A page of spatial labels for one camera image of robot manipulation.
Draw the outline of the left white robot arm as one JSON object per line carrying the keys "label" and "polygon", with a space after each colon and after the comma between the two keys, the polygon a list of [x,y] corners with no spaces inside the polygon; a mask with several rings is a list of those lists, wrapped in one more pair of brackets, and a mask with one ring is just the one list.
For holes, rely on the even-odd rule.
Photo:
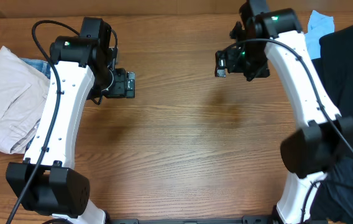
{"label": "left white robot arm", "polygon": [[117,47],[109,37],[60,36],[46,53],[51,84],[35,139],[20,163],[12,162],[6,180],[22,207],[51,222],[109,223],[108,212],[90,199],[90,182],[75,170],[75,142],[88,100],[133,98],[135,75],[114,66]]}

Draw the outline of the beige khaki shorts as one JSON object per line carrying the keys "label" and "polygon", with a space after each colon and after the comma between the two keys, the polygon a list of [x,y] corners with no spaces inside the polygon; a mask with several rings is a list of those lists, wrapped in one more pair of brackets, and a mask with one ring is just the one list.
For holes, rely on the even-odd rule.
{"label": "beige khaki shorts", "polygon": [[0,49],[0,152],[23,154],[34,138],[50,80],[7,47]]}

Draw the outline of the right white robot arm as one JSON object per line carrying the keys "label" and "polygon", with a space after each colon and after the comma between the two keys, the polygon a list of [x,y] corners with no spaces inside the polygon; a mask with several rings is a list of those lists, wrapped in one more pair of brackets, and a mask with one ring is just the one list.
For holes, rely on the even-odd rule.
{"label": "right white robot arm", "polygon": [[269,76],[274,67],[290,101],[296,130],[282,141],[288,170],[281,199],[267,223],[309,223],[318,187],[350,148],[353,119],[342,117],[329,98],[306,48],[294,10],[271,11],[265,1],[247,1],[230,37],[216,52],[214,74],[241,73],[248,81]]}

